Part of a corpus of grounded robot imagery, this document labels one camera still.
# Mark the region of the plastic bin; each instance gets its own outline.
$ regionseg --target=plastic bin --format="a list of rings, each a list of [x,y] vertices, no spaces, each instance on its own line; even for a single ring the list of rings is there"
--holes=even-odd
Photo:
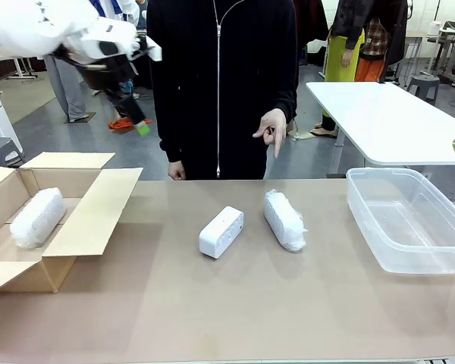
[[[347,172],[347,202],[385,271],[455,273],[455,205],[422,174],[403,168]]]

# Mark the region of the open cardboard box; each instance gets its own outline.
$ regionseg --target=open cardboard box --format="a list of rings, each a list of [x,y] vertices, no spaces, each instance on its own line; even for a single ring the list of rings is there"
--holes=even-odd
[[[101,168],[114,153],[42,153],[0,167],[0,291],[57,292],[78,256],[103,254],[142,168]],[[43,247],[15,246],[10,223],[39,190],[58,187],[65,216]]]

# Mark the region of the power socket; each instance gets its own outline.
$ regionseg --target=power socket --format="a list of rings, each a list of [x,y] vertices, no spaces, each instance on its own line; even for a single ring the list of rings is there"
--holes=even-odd
[[[225,207],[202,229],[199,249],[202,254],[217,259],[243,230],[244,214],[232,207]]]

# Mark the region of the zipper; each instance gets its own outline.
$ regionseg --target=zipper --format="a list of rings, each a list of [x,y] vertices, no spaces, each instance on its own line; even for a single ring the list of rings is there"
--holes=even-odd
[[[219,143],[220,143],[220,129],[221,129],[221,117],[220,117],[220,99],[221,99],[221,26],[222,22],[226,18],[226,15],[228,15],[229,11],[232,10],[236,5],[244,2],[245,0],[239,0],[238,2],[235,2],[223,15],[221,21],[219,21],[218,18],[218,9],[215,6],[215,0],[212,0],[212,4],[214,5],[214,14],[215,14],[215,23],[218,28],[218,114],[217,114],[217,119],[218,119],[218,169],[216,171],[217,178],[221,176],[221,168],[219,167]]]

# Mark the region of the gray stool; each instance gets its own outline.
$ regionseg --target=gray stool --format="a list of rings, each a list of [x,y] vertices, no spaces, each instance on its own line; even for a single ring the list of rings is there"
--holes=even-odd
[[[438,77],[420,74],[419,76],[414,76],[411,79],[408,89],[406,90],[409,93],[411,92],[411,86],[416,86],[415,96],[418,99],[426,101],[427,103],[435,106],[435,103],[437,101],[438,88],[440,87],[440,79]],[[433,99],[431,97],[428,97],[428,93],[432,88],[435,88],[435,95],[433,96]]]
[[[18,150],[17,146],[15,145],[14,141],[10,138],[0,138],[0,167],[7,167],[7,155],[16,152],[18,155],[18,159],[20,159],[23,163],[25,163],[24,154]]]

